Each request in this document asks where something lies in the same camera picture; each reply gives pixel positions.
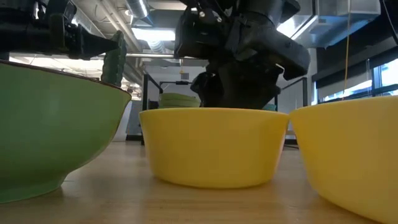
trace fluorescent light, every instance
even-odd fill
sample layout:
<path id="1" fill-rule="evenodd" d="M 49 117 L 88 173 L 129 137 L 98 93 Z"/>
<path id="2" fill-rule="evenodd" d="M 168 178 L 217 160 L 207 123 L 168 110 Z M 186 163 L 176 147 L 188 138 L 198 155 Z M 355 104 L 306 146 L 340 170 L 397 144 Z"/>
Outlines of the fluorescent light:
<path id="1" fill-rule="evenodd" d="M 148 11 L 147 11 L 147 6 L 144 4 L 143 0 L 139 0 L 139 4 L 141 5 L 141 9 L 144 13 L 144 16 L 147 17 L 148 16 Z"/>
<path id="2" fill-rule="evenodd" d="M 78 25 L 79 25 L 79 23 L 77 23 L 77 21 L 76 21 L 76 19 L 75 19 L 75 18 L 73 18 L 73 19 L 72 19 L 72 24 L 74 24 L 74 25 L 76 25 L 76 26 L 78 26 Z"/>
<path id="3" fill-rule="evenodd" d="M 137 39 L 146 41 L 174 41 L 175 32 L 171 29 L 132 28 Z"/>
<path id="4" fill-rule="evenodd" d="M 317 83 L 313 83 L 313 101 L 311 102 L 311 105 L 317 105 L 318 104 L 318 89 L 317 89 Z"/>
<path id="5" fill-rule="evenodd" d="M 294 18 L 291 17 L 290 19 L 286 20 L 284 23 L 279 25 L 277 31 L 284 34 L 287 37 L 292 37 L 293 34 L 296 32 L 296 27 L 294 26 Z"/>
<path id="6" fill-rule="evenodd" d="M 10 57 L 9 61 L 10 62 L 16 62 L 16 63 L 25 63 L 25 62 L 23 62 L 23 61 L 21 61 L 21 60 L 19 60 L 17 58 L 14 58 L 14 57 Z"/>

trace wall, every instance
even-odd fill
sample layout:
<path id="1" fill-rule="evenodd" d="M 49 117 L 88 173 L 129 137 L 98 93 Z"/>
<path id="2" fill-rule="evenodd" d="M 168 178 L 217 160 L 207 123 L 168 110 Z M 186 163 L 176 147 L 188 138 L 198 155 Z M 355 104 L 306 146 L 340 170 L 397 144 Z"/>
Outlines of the wall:
<path id="1" fill-rule="evenodd" d="M 308 50 L 311 57 L 310 67 L 308 69 L 307 86 L 308 86 L 308 105 L 311 105 L 313 101 L 317 101 L 317 94 L 315 93 L 315 84 L 311 81 L 311 76 L 317 73 L 317 50 Z M 283 88 L 299 78 L 285 81 L 279 80 L 279 87 Z M 298 82 L 285 90 L 282 90 L 278 96 L 278 111 L 283 113 L 290 113 L 291 111 L 301 108 L 303 106 L 303 85 L 302 82 Z M 293 130 L 291 123 L 289 124 L 289 131 Z M 295 136 L 287 136 L 287 139 L 294 139 Z"/>
<path id="2" fill-rule="evenodd" d="M 204 67 L 182 67 L 185 73 L 189 73 L 189 81 L 192 82 L 196 76 L 204 72 Z M 157 82 L 175 82 L 181 80 L 181 67 L 170 66 L 147 66 L 146 71 Z"/>
<path id="3" fill-rule="evenodd" d="M 139 126 L 139 113 L 142 111 L 142 102 L 132 100 L 129 123 L 127 125 L 127 135 L 141 135 Z"/>

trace ceiling duct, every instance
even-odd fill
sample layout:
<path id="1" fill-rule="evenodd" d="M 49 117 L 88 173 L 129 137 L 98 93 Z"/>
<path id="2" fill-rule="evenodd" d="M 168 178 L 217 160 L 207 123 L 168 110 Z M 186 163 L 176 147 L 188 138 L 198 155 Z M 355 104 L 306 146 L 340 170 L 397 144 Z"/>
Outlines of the ceiling duct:
<path id="1" fill-rule="evenodd" d="M 131 14 L 138 19 L 143 19 L 149 15 L 149 5 L 147 0 L 126 0 L 127 8 Z"/>
<path id="2" fill-rule="evenodd" d="M 163 41 L 147 40 L 147 43 L 148 43 L 151 51 L 153 51 L 153 53 L 156 53 L 156 54 L 172 54 L 173 53 L 172 50 L 169 50 L 165 47 Z M 180 63 L 179 59 L 164 59 L 164 60 L 166 60 L 168 62 L 172 62 L 172 63 Z"/>
<path id="3" fill-rule="evenodd" d="M 316 14 L 291 37 L 311 48 L 334 45 L 381 14 L 379 0 L 317 0 L 316 6 Z M 347 29 L 349 14 L 350 30 Z"/>

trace pipe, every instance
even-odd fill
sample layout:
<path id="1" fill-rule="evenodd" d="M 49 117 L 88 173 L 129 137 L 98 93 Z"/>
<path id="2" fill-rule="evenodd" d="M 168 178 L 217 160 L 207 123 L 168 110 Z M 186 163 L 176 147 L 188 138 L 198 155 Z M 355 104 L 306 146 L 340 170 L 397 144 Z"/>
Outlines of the pipe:
<path id="1" fill-rule="evenodd" d="M 149 15 L 147 0 L 126 0 L 126 3 L 134 18 L 143 19 Z"/>
<path id="2" fill-rule="evenodd" d="M 98 58 L 104 57 L 105 54 L 101 54 Z M 189 60 L 200 60 L 200 58 L 193 57 L 174 57 L 172 54 L 152 54 L 152 53 L 127 53 L 127 57 L 135 58 L 159 58 L 159 59 L 189 59 Z"/>
<path id="3" fill-rule="evenodd" d="M 124 19 L 120 16 L 119 12 L 116 10 L 116 8 L 113 6 L 112 3 L 110 3 L 109 0 L 102 0 L 106 5 L 108 10 L 112 13 L 112 15 L 116 18 L 116 20 L 119 22 L 119 25 L 122 27 L 122 30 L 127 34 L 127 36 L 131 39 L 131 41 L 134 43 L 137 51 L 142 51 L 141 45 L 136 39 L 136 36 L 132 33 L 131 27 L 126 25 L 126 22 Z"/>
<path id="4" fill-rule="evenodd" d="M 108 18 L 108 20 L 111 22 L 112 26 L 113 26 L 116 30 L 124 31 L 123 33 L 124 33 L 124 35 L 126 36 L 126 42 L 127 42 L 128 46 L 131 48 L 131 50 L 134 50 L 134 51 L 141 51 L 141 49 L 140 49 L 140 47 L 139 47 L 138 40 L 131 34 L 131 35 L 133 36 L 133 39 L 132 39 L 132 38 L 131 38 L 131 35 L 129 35 L 128 32 L 126 32 L 124 29 L 121 29 L 121 28 L 119 27 L 119 25 L 116 23 L 116 21 L 113 19 L 112 15 L 111 15 L 111 14 L 109 13 L 109 11 L 107 10 L 107 8 L 108 8 L 108 9 L 111 9 L 111 8 L 114 9 L 114 7 L 113 7 L 113 6 L 111 6 L 111 7 L 105 7 L 104 4 L 103 4 L 103 2 L 108 2 L 108 1 L 107 1 L 107 0 L 96 0 L 96 3 L 97 3 L 97 5 L 98 5 L 98 7 L 104 12 L 106 18 Z M 115 18 L 117 18 L 117 17 L 120 18 L 119 14 L 116 12 L 115 9 L 114 9 L 114 12 L 111 10 L 111 13 L 115 16 Z M 126 26 L 126 24 L 124 23 L 123 20 L 122 20 L 122 21 L 119 21 L 119 22 L 121 23 L 122 26 L 123 26 L 123 24 L 124 24 L 124 26 Z"/>

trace wooden table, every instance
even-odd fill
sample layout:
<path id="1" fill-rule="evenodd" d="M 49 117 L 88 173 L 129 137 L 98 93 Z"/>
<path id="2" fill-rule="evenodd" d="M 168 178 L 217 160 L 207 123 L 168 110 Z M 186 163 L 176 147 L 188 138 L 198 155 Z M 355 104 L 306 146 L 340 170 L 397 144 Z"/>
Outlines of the wooden table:
<path id="1" fill-rule="evenodd" d="M 374 223 L 320 198 L 299 152 L 282 153 L 271 182 L 203 190 L 153 178 L 137 143 L 112 143 L 47 195 L 0 205 L 1 224 L 55 223 Z"/>

